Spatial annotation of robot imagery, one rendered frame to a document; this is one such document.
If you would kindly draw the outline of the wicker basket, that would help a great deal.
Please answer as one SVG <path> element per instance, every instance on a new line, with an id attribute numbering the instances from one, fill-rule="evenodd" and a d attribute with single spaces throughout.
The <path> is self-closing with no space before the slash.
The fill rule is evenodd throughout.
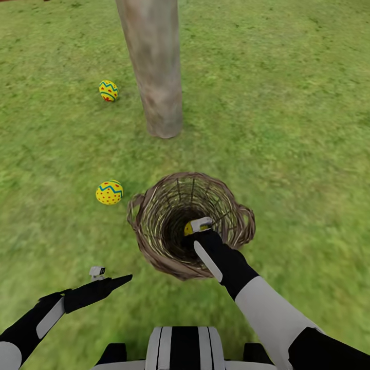
<path id="1" fill-rule="evenodd" d="M 163 188 L 165 184 L 171 183 L 175 180 L 176 185 L 180 186 L 180 178 L 186 179 L 192 177 L 192 188 L 196 187 L 196 180 L 206 180 L 215 185 L 216 188 L 221 187 L 222 192 L 226 195 L 227 201 L 230 203 L 227 205 L 228 211 L 223 215 L 218 215 L 216 218 L 212 215 L 211 211 L 202 211 L 196 205 L 184 205 L 178 208 L 172 208 L 167 212 L 163 212 L 160 206 L 162 202 L 155 199 L 155 194 L 158 190 Z M 167 238 L 166 230 L 170 223 L 170 219 L 173 215 L 177 214 L 179 211 L 189 210 L 202 216 L 203 218 L 212 218 L 208 229 L 212 228 L 216 231 L 223 241 L 223 244 L 227 244 L 232 250 L 239 250 L 243 244 L 249 243 L 253 240 L 255 235 L 255 216 L 253 210 L 239 205 L 236 201 L 234 195 L 229 190 L 227 185 L 220 179 L 211 177 L 204 172 L 194 171 L 194 172 L 177 172 L 171 173 L 170 175 L 162 177 L 159 182 L 154 184 L 151 188 L 147 189 L 142 195 L 139 193 L 134 197 L 134 200 L 127 204 L 126 209 L 129 210 L 128 213 L 132 214 L 132 209 L 140 204 L 140 208 L 135 215 L 135 222 L 133 223 L 132 218 L 127 221 L 131 225 L 133 232 L 135 232 L 136 240 L 139 246 L 139 250 L 143 253 L 145 261 L 153 266 L 157 271 L 170 274 L 182 281 L 188 279 L 199 279 L 203 280 L 206 278 L 214 278 L 214 275 L 205 267 L 205 263 L 197 255 L 190 255 L 189 257 L 182 258 L 177 253 L 175 253 L 170 247 Z M 151 208 L 153 212 L 148 212 L 150 204 L 153 205 Z M 231 213 L 235 214 L 236 223 L 231 225 L 228 224 L 228 217 Z M 154 218 L 153 218 L 154 215 Z M 244 216 L 248 217 L 247 224 Z M 143 231 L 142 221 L 143 218 L 145 222 L 158 229 L 154 234 L 148 234 Z M 229 233 L 231 238 L 229 239 Z M 148 240 L 148 238 L 153 239 L 153 241 Z"/>

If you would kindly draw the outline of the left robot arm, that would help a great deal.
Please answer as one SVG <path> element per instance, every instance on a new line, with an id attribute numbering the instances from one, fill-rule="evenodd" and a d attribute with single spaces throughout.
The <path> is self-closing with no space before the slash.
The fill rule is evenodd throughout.
<path id="1" fill-rule="evenodd" d="M 7 328 L 0 335 L 0 370 L 19 370 L 64 313 L 105 299 L 133 277 L 104 278 L 104 272 L 104 267 L 91 267 L 91 283 L 41 297 L 33 309 Z"/>

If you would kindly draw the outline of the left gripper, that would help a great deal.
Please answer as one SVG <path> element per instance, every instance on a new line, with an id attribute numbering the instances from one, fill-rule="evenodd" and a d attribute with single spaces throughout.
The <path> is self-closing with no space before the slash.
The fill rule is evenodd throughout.
<path id="1" fill-rule="evenodd" d="M 132 280 L 132 275 L 120 279 L 105 278 L 102 281 L 96 280 L 81 286 L 79 290 L 79 301 L 82 307 L 105 299 L 116 288 Z"/>

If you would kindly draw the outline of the easter egg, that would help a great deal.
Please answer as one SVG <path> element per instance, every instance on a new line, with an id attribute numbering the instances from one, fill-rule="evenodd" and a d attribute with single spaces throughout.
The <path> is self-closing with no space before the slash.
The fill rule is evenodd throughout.
<path id="1" fill-rule="evenodd" d="M 96 198 L 103 204 L 116 204 L 121 201 L 122 197 L 123 188 L 116 180 L 105 181 L 96 190 Z"/>
<path id="2" fill-rule="evenodd" d="M 195 220 L 194 218 L 191 218 L 188 222 L 186 222 L 186 224 L 185 224 L 185 226 L 183 228 L 183 231 L 182 231 L 182 234 L 184 236 L 193 234 L 193 229 L 191 227 L 191 222 L 194 221 L 194 220 Z M 206 226 L 202 226 L 200 228 L 201 228 L 201 230 L 204 230 L 204 229 L 208 229 L 208 226 L 209 225 L 206 225 Z"/>
<path id="3" fill-rule="evenodd" d="M 99 91 L 101 96 L 108 102 L 114 101 L 119 95 L 117 86 L 108 80 L 104 80 L 100 83 Z"/>

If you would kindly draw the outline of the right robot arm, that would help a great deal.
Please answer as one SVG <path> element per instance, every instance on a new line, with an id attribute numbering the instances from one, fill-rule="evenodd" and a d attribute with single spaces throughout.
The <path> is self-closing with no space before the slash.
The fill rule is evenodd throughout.
<path id="1" fill-rule="evenodd" d="M 210 217 L 191 222 L 180 247 L 196 252 L 244 314 L 278 370 L 370 370 L 370 356 L 327 334 L 288 303 L 246 262 L 223 244 Z"/>

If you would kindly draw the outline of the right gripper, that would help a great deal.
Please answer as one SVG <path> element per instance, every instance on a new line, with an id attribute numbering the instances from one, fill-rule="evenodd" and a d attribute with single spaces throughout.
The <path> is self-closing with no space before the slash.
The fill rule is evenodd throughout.
<path id="1" fill-rule="evenodd" d="M 186 251 L 194 250 L 194 238 L 197 233 L 193 233 L 191 235 L 183 236 L 182 239 L 179 241 L 180 247 L 185 248 Z"/>

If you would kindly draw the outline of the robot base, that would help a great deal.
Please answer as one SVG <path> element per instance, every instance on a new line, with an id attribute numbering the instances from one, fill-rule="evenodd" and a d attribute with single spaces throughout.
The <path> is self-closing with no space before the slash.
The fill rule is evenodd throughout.
<path id="1" fill-rule="evenodd" d="M 243 361 L 225 359 L 225 370 L 278 370 L 260 343 L 245 344 L 243 355 Z M 145 359 L 127 361 L 126 357 L 125 344 L 110 343 L 99 363 L 91 370 L 145 370 Z"/>

